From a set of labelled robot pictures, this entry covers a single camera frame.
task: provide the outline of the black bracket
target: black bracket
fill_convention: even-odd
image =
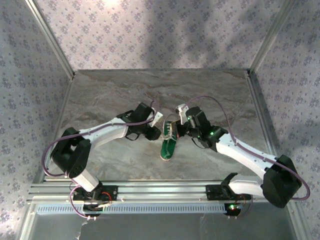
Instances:
[[[93,203],[93,202],[108,202],[109,196],[111,197],[112,201],[117,200],[118,196],[118,186],[115,185],[100,185],[96,187],[92,192],[87,192],[82,187],[78,188],[74,191],[73,200],[74,201],[83,201],[86,203]]]
[[[153,112],[154,110],[150,106],[142,102],[135,110],[126,111],[116,117],[126,123],[139,123],[147,120],[149,115]],[[157,127],[151,127],[149,124],[145,123],[136,126],[129,126],[126,137],[130,134],[137,134],[138,136],[142,134],[146,139],[154,141],[160,137],[161,131]]]
[[[234,205],[232,203],[225,203],[224,209],[226,211],[226,213],[224,213],[224,215],[232,216],[232,217],[238,216],[242,211],[238,204]]]
[[[220,185],[212,184],[205,186],[206,199],[208,201],[241,201],[251,200],[250,194],[235,194],[229,187],[230,180],[237,173],[230,173]]]

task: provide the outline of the gray marble surface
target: gray marble surface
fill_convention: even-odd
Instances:
[[[75,75],[63,115],[60,134],[68,127],[87,129],[135,109],[139,102],[156,100],[165,116],[190,98],[210,95],[225,107],[237,138],[266,150],[250,91],[242,71],[80,71]],[[219,106],[209,98],[195,101],[208,120],[227,128]],[[117,139],[91,150],[87,169],[100,180],[224,179],[231,172],[254,173],[235,160],[196,147],[189,137],[180,138],[173,158],[160,158],[161,138],[144,137],[131,142]],[[49,170],[58,173],[51,163]]]

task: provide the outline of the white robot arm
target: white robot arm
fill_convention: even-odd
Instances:
[[[292,160],[282,155],[261,152],[236,139],[226,129],[211,125],[199,107],[188,108],[184,104],[177,107],[180,120],[171,125],[179,137],[185,135],[198,139],[205,149],[226,155],[251,169],[261,181],[243,180],[237,173],[231,173],[222,182],[222,191],[226,196],[248,194],[265,197],[278,208],[284,208],[288,201],[302,186],[302,182],[279,164],[297,173]],[[208,198],[217,192],[207,189]]]
[[[91,193],[100,185],[100,181],[86,169],[90,150],[130,134],[144,135],[150,141],[157,140],[161,131],[155,124],[163,115],[160,112],[154,113],[153,108],[140,103],[134,111],[120,114],[101,125],[78,131],[70,127],[62,137],[80,136],[59,141],[50,155],[51,159],[73,182]],[[149,123],[134,125],[151,118]]]

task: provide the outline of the floral wallpaper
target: floral wallpaper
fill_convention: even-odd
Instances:
[[[299,0],[257,71],[279,152],[311,188],[302,202],[320,239],[320,2]]]
[[[13,239],[69,79],[24,0],[0,1],[0,239]]]
[[[284,0],[37,0],[73,70],[247,69]]]

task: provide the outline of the purple cable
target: purple cable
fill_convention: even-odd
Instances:
[[[75,190],[77,190],[77,189],[79,189],[79,188],[81,188],[80,185],[74,187],[74,188],[71,190],[70,196],[69,196],[69,200],[70,200],[71,206],[72,206],[72,208],[74,209],[74,211],[76,212],[76,214],[78,214],[80,217],[82,217],[82,218],[84,218],[84,219],[87,219],[88,217],[85,216],[85,215],[83,215],[81,212],[79,212],[79,211],[76,209],[74,203],[72,202],[72,194],[75,192]]]
[[[279,162],[276,162],[274,160],[271,160],[269,158],[266,158],[266,157],[263,157],[263,156],[260,156],[259,154],[247,149],[246,147],[242,146],[240,143],[237,142],[237,139],[232,131],[232,128],[231,128],[231,124],[230,124],[230,121],[227,117],[227,113],[224,109],[224,107],[221,105],[221,103],[214,97],[212,96],[207,96],[207,95],[203,95],[203,96],[197,96],[197,97],[194,97],[192,98],[190,101],[188,101],[181,109],[184,109],[186,106],[188,106],[191,102],[193,102],[194,100],[197,100],[197,99],[200,99],[200,98],[210,98],[212,100],[214,100],[218,105],[219,107],[221,108],[222,112],[224,113],[224,116],[225,116],[225,119],[226,119],[226,122],[228,124],[228,128],[229,128],[229,132],[230,132],[230,136],[233,140],[233,142],[240,148],[242,149],[243,151],[245,151],[246,153],[258,158],[258,159],[261,159],[263,161],[266,161],[268,163],[271,163],[271,164],[275,164],[281,168],[283,168],[284,170],[287,170],[289,173],[291,173],[292,175],[294,175],[297,179],[299,179],[302,184],[304,185],[305,189],[306,189],[306,194],[304,197],[292,197],[291,199],[292,200],[295,200],[295,201],[304,201],[304,200],[307,200],[309,197],[310,197],[310,194],[311,194],[311,191],[310,191],[310,188],[308,186],[308,184],[306,183],[306,181],[301,177],[299,176],[296,172],[294,172],[293,170],[291,170],[290,168],[286,167],[285,165],[279,163]]]
[[[150,107],[156,103],[156,101],[152,101],[151,104],[150,104]],[[54,145],[55,143],[57,142],[60,142],[60,141],[63,141],[63,140],[67,140],[67,139],[73,139],[73,138],[77,138],[77,137],[81,137],[81,136],[86,136],[86,135],[90,135],[90,134],[93,134],[101,129],[104,129],[104,128],[107,128],[107,127],[110,127],[110,126],[138,126],[138,125],[142,125],[142,124],[148,124],[150,122],[152,122],[154,120],[154,118],[156,117],[158,113],[158,108],[155,108],[155,112],[153,114],[153,116],[145,121],[141,121],[141,122],[132,122],[132,123],[119,123],[119,122],[115,122],[115,123],[106,123],[106,124],[103,124],[101,125],[100,127],[92,130],[92,131],[87,131],[87,132],[82,132],[82,133],[77,133],[77,134],[73,134],[73,135],[68,135],[68,136],[62,136],[56,140],[54,140],[53,142],[51,142],[43,151],[43,154],[42,154],[42,157],[41,157],[41,166],[43,168],[43,171],[46,175],[48,176],[51,176],[51,177],[59,177],[59,176],[63,176],[65,175],[64,173],[60,173],[60,174],[53,174],[53,173],[50,173],[47,168],[46,168],[46,155],[49,151],[49,149],[51,148],[52,145]]]
[[[236,218],[238,219],[238,218],[243,218],[243,217],[247,216],[247,215],[250,213],[253,205],[254,205],[254,196],[251,195],[251,203],[250,203],[250,206],[249,206],[248,210],[247,210],[244,214],[239,215],[239,216],[237,216]]]

